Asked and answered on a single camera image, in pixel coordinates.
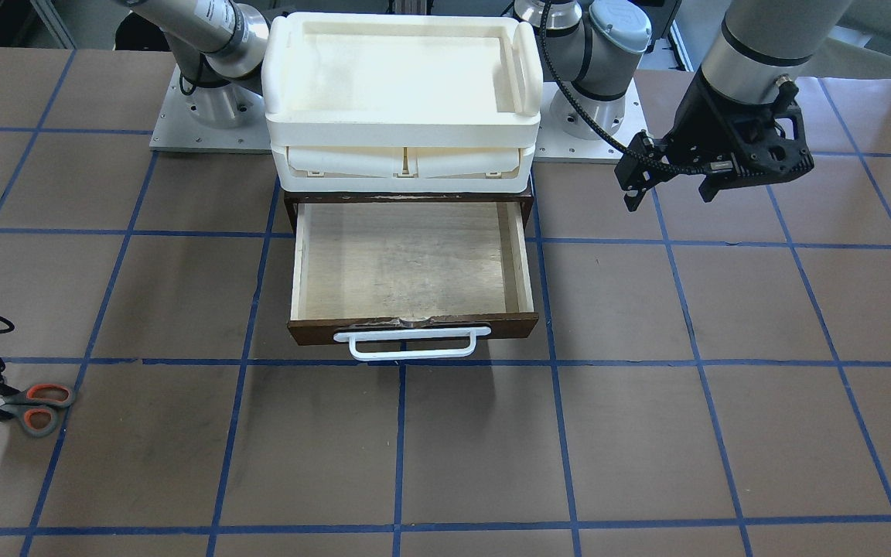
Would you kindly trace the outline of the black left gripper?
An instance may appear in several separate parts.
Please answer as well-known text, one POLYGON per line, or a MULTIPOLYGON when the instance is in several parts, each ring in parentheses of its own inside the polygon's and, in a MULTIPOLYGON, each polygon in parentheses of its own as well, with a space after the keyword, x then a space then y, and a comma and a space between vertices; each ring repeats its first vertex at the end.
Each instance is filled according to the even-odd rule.
POLYGON ((814 168, 807 148, 799 88, 792 78, 775 81, 777 98, 761 105, 725 98, 697 71, 663 138, 634 135, 615 174, 629 212, 646 193, 678 174, 704 174, 699 194, 705 203, 732 188, 765 186, 799 179, 814 168))

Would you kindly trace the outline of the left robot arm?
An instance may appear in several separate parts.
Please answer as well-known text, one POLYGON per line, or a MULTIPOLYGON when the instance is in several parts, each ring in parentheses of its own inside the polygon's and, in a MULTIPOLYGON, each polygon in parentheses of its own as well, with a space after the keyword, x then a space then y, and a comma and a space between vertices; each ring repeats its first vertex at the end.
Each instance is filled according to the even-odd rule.
POLYGON ((711 202, 723 190, 799 179, 814 168, 795 79, 827 39, 846 1, 733 1, 663 138, 614 138, 626 91, 653 41, 630 1, 514 1, 531 26, 558 94, 549 113, 567 133, 621 152, 615 174, 629 211, 680 174, 703 176, 711 202))

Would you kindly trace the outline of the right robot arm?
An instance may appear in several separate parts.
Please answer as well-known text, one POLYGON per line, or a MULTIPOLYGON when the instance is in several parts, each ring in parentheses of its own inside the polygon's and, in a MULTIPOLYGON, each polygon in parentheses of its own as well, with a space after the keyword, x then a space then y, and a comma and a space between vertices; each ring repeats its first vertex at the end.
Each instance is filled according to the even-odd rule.
MULTIPOLYGON (((221 149, 252 149, 265 137, 261 65, 269 24, 261 11, 234 1, 128 1, 126 7, 166 36, 176 58, 178 82, 170 102, 190 115, 160 149, 183 148, 184 132, 223 132, 221 149)), ((15 326, 0 315, 0 334, 15 326)), ((59 412, 74 402, 64 384, 11 387, 0 357, 0 421, 14 420, 32 437, 60 426, 59 412)))

